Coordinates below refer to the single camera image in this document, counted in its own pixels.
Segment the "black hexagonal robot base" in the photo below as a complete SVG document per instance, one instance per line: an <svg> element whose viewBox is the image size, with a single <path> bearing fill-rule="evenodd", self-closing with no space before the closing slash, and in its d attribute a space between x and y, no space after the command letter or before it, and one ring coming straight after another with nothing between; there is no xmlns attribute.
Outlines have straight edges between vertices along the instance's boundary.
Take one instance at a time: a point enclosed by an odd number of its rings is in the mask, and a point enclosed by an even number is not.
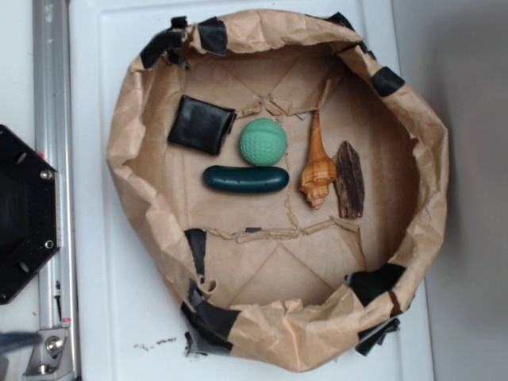
<svg viewBox="0 0 508 381"><path fill-rule="evenodd" d="M60 248L57 171L1 126L1 304L12 302Z"/></svg>

